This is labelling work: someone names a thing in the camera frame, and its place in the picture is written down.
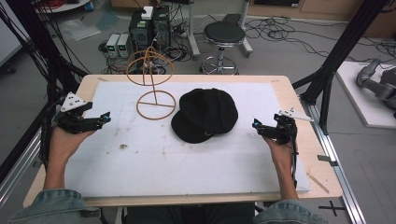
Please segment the wire stand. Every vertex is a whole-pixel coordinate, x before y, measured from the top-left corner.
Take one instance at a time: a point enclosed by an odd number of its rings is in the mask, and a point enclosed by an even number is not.
[[[174,65],[172,64],[171,61],[169,61],[168,59],[164,58],[161,54],[155,52],[155,49],[153,47],[148,47],[147,50],[140,50],[140,51],[134,53],[133,55],[131,55],[130,59],[131,58],[137,58],[137,59],[135,59],[134,61],[128,63],[128,66],[127,66],[127,69],[126,69],[126,76],[128,77],[128,79],[130,81],[132,81],[134,84],[137,84],[139,86],[151,86],[152,87],[152,91],[146,92],[145,94],[140,96],[140,98],[137,100],[137,103],[136,103],[136,111],[137,111],[137,113],[140,116],[142,116],[143,118],[145,118],[145,119],[157,120],[157,119],[167,118],[168,116],[170,116],[175,111],[176,104],[177,104],[176,103],[176,99],[171,93],[169,93],[167,91],[157,91],[157,90],[155,90],[155,86],[163,84],[164,82],[169,80],[169,78],[172,77],[172,75],[174,74],[174,71],[175,71]],[[162,80],[162,81],[159,81],[159,82],[155,82],[154,81],[154,77],[153,77],[153,74],[152,74],[152,72],[153,72],[152,68],[155,67],[154,63],[153,63],[153,61],[155,61],[155,60],[164,60],[171,66],[171,69],[172,69],[171,75],[169,77],[167,77],[165,80]],[[136,65],[136,67],[139,67],[139,64],[141,64],[141,66],[142,66],[143,82],[134,81],[134,80],[131,79],[131,77],[129,75],[130,69],[134,65]],[[150,81],[147,83],[146,76],[148,76],[148,75],[150,77]],[[171,104],[161,104],[161,103],[159,103],[157,93],[162,93],[163,95],[171,98],[173,103],[171,103]],[[151,94],[154,96],[154,103],[145,102],[144,98],[147,95],[151,95]],[[154,106],[169,107],[169,108],[171,108],[171,110],[170,110],[170,112],[168,112],[164,116],[152,117],[152,116],[144,115],[144,113],[141,112],[141,110],[140,110],[140,106],[141,105],[154,105]]]

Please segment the black hat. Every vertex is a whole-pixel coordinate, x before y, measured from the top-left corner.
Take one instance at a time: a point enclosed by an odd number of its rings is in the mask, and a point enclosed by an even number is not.
[[[229,132],[238,120],[230,94],[217,89],[195,89],[182,95],[172,128],[188,143],[202,143],[214,134]]]

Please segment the person's right hand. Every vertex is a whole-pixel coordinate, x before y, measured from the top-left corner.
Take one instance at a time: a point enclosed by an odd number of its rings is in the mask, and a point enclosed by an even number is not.
[[[278,171],[282,172],[289,172],[291,173],[291,166],[292,166],[292,149],[291,149],[291,142],[288,142],[285,145],[280,145],[278,142],[263,137],[264,141],[268,144],[271,150],[271,156],[275,168]]]

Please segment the stool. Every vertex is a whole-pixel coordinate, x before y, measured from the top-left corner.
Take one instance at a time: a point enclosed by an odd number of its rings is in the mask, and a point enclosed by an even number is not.
[[[201,63],[200,71],[206,74],[238,75],[235,62],[224,57],[224,48],[234,48],[241,45],[245,39],[244,30],[234,23],[216,21],[204,29],[204,39],[218,46],[218,56],[210,56]]]

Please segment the concrete floor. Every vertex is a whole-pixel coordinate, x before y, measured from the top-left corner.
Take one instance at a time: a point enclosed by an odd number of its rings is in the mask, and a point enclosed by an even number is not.
[[[128,15],[129,12],[112,11],[107,4],[104,4],[94,12],[88,13],[83,8],[78,8],[56,14],[56,18],[59,22],[83,18],[82,22],[86,25],[102,27],[99,35],[79,41],[73,39],[66,41],[70,49],[93,74],[100,74],[106,68],[106,60],[97,48],[112,33],[127,32]],[[209,19],[208,17],[196,19],[195,24],[199,26]],[[326,21],[311,22],[329,24]],[[258,23],[259,21],[252,21],[251,25],[255,26]],[[289,21],[288,25],[295,30],[333,38],[338,38],[346,27],[344,24],[316,26],[298,21]],[[248,31],[247,35],[250,36],[247,40],[254,50],[249,58],[245,57],[242,50],[233,49],[225,52],[228,57],[236,61],[241,75],[284,75],[294,82],[317,71],[325,60],[317,54],[308,53],[299,43],[272,42],[262,38],[252,38],[257,36],[254,31]],[[333,40],[305,33],[293,33],[290,37],[301,39],[316,50],[330,51],[335,44]],[[202,52],[201,58],[196,61],[176,62],[176,74],[200,74],[201,60],[217,53],[216,49],[204,43],[200,35],[196,38]],[[54,38],[54,41],[60,46],[58,38]],[[370,41],[362,39],[361,43],[370,43]],[[363,45],[357,45],[350,56],[357,60],[375,57],[381,57],[383,61],[392,59],[391,56],[378,51],[375,47]],[[0,92],[4,96],[0,98],[0,110],[3,117],[0,120],[0,127],[2,127],[0,129],[2,148],[0,162],[4,161],[46,102],[45,80],[39,75],[29,56],[21,51],[10,61],[16,67],[17,72],[8,74],[2,70],[0,73]],[[302,93],[305,88],[302,87],[296,92]],[[366,128],[336,77],[333,81],[328,121],[332,143],[366,222],[396,223],[396,177],[394,177],[396,175],[393,174],[396,171],[396,138],[394,137],[396,131]],[[21,209],[21,203],[36,171],[37,168],[30,168],[8,198],[7,203],[0,210],[0,223],[6,223],[11,214]],[[304,200],[304,203],[313,212],[329,219],[331,223],[349,223],[346,211],[338,210],[335,215],[332,210],[318,208],[330,206],[329,201],[332,201],[334,206],[344,207],[340,198]],[[114,217],[114,213],[114,208],[105,210],[109,219]]]

